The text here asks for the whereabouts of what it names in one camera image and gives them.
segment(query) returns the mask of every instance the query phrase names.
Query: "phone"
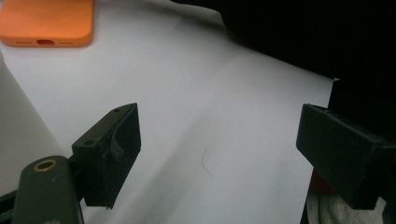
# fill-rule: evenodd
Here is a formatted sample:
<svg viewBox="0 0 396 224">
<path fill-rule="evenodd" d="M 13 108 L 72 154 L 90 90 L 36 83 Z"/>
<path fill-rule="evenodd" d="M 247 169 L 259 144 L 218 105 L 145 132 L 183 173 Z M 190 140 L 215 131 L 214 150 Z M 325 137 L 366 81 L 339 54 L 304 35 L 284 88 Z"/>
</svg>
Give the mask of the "phone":
<svg viewBox="0 0 396 224">
<path fill-rule="evenodd" d="M 13 47 L 82 47 L 93 39 L 94 0 L 5 0 L 0 39 Z"/>
</svg>

